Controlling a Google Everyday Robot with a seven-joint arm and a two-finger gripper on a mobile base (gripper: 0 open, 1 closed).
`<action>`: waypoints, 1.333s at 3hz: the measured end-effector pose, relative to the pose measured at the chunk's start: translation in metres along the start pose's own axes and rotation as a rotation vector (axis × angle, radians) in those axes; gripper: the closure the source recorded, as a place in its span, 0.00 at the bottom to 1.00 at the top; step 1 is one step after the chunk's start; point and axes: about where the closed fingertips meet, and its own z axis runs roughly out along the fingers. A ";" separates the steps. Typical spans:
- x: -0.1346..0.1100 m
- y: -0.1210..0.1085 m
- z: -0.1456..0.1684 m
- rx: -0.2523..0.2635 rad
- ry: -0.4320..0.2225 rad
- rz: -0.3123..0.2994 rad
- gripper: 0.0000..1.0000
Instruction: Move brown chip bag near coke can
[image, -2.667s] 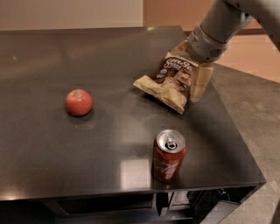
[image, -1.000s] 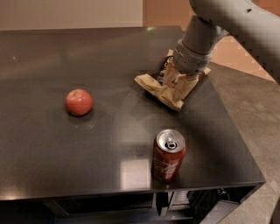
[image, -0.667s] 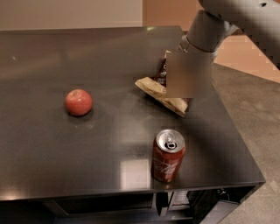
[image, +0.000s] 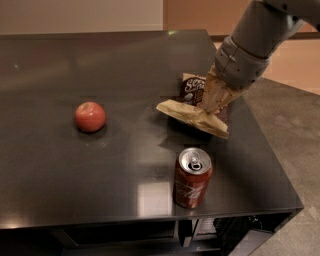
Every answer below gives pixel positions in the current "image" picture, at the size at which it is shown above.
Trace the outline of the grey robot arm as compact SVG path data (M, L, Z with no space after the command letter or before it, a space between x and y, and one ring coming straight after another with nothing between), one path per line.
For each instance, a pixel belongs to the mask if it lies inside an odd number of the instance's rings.
M320 0L252 0L217 50L202 108L215 113L257 82L279 45L304 24L320 27Z

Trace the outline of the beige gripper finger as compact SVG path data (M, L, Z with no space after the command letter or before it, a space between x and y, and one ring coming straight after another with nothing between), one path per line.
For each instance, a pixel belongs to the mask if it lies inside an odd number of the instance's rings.
M234 92L217 74L212 65L205 80L202 108L207 113L216 113L234 100Z
M223 109L224 107L228 106L231 102L239 98L245 92L247 92L247 89L233 90L227 87L223 94L222 99L220 100L221 102L220 109Z

